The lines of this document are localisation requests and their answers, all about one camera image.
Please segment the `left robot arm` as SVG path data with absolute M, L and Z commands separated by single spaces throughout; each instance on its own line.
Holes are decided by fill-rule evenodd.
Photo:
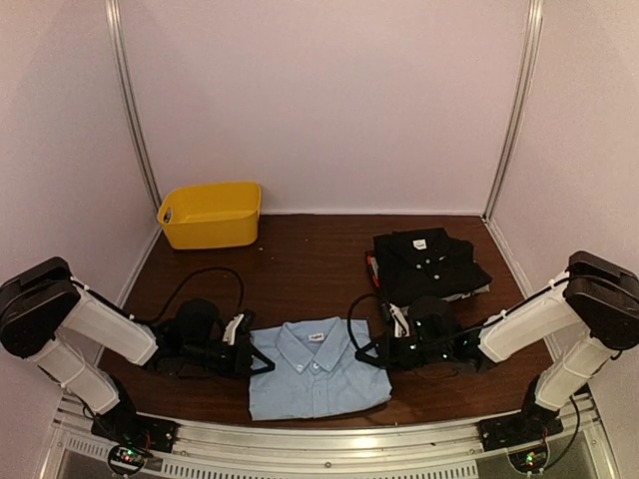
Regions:
M 1 285 L 1 344 L 79 397 L 123 443 L 144 432 L 126 390 L 90 364 L 63 336 L 74 331 L 148 371 L 177 375 L 186 366 L 227 378 L 275 370 L 253 344 L 249 310 L 224 321 L 210 301 L 183 302 L 173 317 L 151 320 L 125 312 L 77 279 L 65 260 L 51 257 Z

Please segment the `light blue long sleeve shirt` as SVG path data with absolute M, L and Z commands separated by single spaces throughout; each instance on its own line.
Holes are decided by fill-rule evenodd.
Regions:
M 392 386 L 387 372 L 355 359 L 350 332 L 359 344 L 369 342 L 366 321 L 338 316 L 253 331 L 252 344 L 276 369 L 251 378 L 251 418 L 315 419 L 389 401 Z

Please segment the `grey shirt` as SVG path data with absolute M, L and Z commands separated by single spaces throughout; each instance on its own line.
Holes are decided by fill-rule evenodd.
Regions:
M 461 292 L 461 293 L 454 293 L 451 294 L 449 296 L 446 296 L 443 298 L 443 300 L 448 301 L 448 302 L 452 302 L 452 301 L 457 301 L 457 300 L 461 300 L 461 299 L 467 299 L 470 297 L 473 297 L 475 295 L 478 294 L 482 294 L 482 293 L 488 293 L 490 292 L 490 285 L 487 284 L 485 286 L 482 286 L 480 288 L 474 289 L 470 292 Z

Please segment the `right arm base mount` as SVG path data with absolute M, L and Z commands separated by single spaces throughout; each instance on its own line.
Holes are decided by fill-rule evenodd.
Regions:
M 477 430 L 485 452 L 502 448 L 543 442 L 551 435 L 564 430 L 561 421 L 554 417 L 548 422 L 527 417 L 521 412 L 483 419 Z

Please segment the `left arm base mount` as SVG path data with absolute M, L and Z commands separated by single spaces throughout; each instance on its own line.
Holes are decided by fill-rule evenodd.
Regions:
M 96 416 L 91 432 L 141 451 L 171 453 L 178 427 L 178 423 L 171 420 L 139 414 L 108 413 Z

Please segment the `yellow plastic basket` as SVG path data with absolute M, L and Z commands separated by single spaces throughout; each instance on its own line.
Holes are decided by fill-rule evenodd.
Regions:
M 254 182 L 195 185 L 169 193 L 156 219 L 177 250 L 246 246 L 258 238 L 261 203 Z

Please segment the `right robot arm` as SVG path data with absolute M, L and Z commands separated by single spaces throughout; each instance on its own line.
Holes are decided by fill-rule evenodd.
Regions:
M 530 383 L 512 418 L 518 439 L 534 439 L 563 405 L 602 366 L 638 344 L 638 276 L 585 250 L 572 254 L 565 271 L 518 304 L 462 327 L 449 302 L 423 295 L 409 306 L 386 300 L 388 329 L 355 347 L 357 360 L 388 369 L 414 369 L 450 360 L 481 370 L 560 329 L 586 331 Z

